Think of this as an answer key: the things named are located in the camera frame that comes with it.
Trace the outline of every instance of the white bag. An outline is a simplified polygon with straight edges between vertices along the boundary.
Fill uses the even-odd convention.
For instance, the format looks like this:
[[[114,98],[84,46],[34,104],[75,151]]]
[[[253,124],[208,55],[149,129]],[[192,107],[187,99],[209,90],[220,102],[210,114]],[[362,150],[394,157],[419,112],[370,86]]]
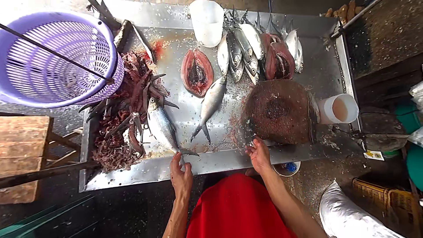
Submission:
[[[334,181],[320,200],[320,219],[328,236],[337,238],[404,238],[384,226],[342,192]]]

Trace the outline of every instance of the stainless steel table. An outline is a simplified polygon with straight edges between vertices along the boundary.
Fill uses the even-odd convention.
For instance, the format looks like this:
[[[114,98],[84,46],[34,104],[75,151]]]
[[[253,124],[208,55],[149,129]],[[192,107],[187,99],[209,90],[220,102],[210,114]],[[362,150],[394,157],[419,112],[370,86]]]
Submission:
[[[185,156],[185,162],[192,164],[194,175],[221,172],[232,169],[252,167],[250,159],[243,155],[243,148],[234,148],[227,138],[227,131],[231,128],[229,119],[240,113],[241,102],[251,88],[249,79],[234,84],[228,79],[228,94],[225,95],[222,108],[208,121],[212,145],[200,132],[192,143],[189,142],[191,133],[199,123],[201,100],[189,94],[180,79],[182,59],[188,49],[199,47],[209,58],[215,76],[220,77],[217,65],[216,48],[200,47],[196,42],[189,19],[188,7],[168,4],[153,4],[132,2],[127,0],[105,0],[110,12],[119,20],[130,20],[142,30],[150,41],[164,42],[166,49],[163,57],[158,60],[156,72],[167,74],[162,83],[170,91],[169,101],[177,104],[180,110],[166,107],[170,120],[175,125],[177,140],[181,147],[196,148],[197,156]],[[265,26],[270,14],[260,13],[261,23]],[[249,12],[248,18],[254,22],[257,12]],[[281,25],[284,15],[272,14],[273,20]],[[328,36],[337,25],[334,18],[287,15],[287,19],[294,19],[294,27],[298,29],[304,54],[304,70],[295,74],[294,80],[302,84],[315,95],[317,100],[339,93],[348,93],[354,96],[353,85],[348,67],[347,52],[343,37],[334,42]],[[127,43],[126,50],[133,50],[140,42],[132,37]],[[98,126],[91,120],[84,124],[82,139],[81,161],[90,159],[93,137]],[[350,125],[340,125],[340,128],[349,132],[351,129],[360,130],[358,121]],[[270,146],[272,164],[288,161],[305,161],[319,158],[346,157],[362,152],[361,147],[349,135],[339,130],[332,130],[329,125],[318,125],[317,144],[299,144],[285,146]],[[157,182],[168,180],[169,163],[172,153],[163,148],[153,137],[145,135],[143,141],[151,144],[145,146],[152,157],[142,160],[131,166],[130,170],[117,170],[108,173],[101,171],[80,171],[80,191],[89,191],[102,188],[111,188],[138,183]]]

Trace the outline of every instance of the red skirt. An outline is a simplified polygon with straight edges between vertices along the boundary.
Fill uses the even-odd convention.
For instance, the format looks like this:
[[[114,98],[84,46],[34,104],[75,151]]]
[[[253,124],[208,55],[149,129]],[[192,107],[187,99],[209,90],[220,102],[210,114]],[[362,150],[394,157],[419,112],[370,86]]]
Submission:
[[[203,192],[192,211],[187,238],[291,238],[266,188],[243,174]]]

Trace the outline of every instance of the hand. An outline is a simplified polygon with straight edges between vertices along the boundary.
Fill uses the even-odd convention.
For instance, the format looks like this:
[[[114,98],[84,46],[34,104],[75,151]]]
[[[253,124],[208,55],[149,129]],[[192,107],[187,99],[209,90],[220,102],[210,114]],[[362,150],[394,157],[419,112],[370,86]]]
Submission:
[[[192,187],[192,171],[191,164],[185,163],[185,172],[181,170],[182,153],[176,153],[170,162],[170,180],[175,190],[176,199],[189,199]]]
[[[272,170],[269,149],[260,137],[255,136],[253,147],[247,146],[245,153],[250,156],[254,169],[260,175],[264,175],[269,169]]]

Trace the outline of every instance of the white plastic container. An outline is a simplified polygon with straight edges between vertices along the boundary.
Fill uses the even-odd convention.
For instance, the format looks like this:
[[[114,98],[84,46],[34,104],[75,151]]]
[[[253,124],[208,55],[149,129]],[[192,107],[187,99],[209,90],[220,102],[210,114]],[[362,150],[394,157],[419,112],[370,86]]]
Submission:
[[[351,123],[358,117],[358,106],[349,94],[338,94],[317,102],[320,124]]]
[[[223,8],[215,1],[195,0],[190,14],[197,41],[208,48],[217,46],[222,39]]]

